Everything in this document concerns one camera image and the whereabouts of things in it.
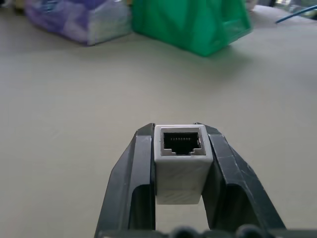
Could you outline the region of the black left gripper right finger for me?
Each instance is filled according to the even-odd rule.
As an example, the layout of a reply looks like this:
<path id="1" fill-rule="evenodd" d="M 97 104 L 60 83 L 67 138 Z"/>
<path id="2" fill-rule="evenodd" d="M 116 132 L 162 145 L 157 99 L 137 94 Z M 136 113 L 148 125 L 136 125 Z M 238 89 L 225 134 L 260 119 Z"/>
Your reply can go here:
<path id="1" fill-rule="evenodd" d="M 286 229 L 252 167 L 216 128 L 206 126 L 213 163 L 202 192 L 210 230 L 236 231 L 242 225 Z"/>

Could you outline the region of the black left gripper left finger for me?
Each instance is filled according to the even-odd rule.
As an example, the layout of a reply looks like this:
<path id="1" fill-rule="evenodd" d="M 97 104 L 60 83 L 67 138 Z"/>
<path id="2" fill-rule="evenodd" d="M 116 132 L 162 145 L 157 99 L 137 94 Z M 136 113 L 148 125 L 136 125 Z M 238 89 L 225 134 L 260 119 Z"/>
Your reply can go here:
<path id="1" fill-rule="evenodd" d="M 106 231 L 156 228 L 153 123 L 138 129 L 114 165 L 95 237 Z"/>

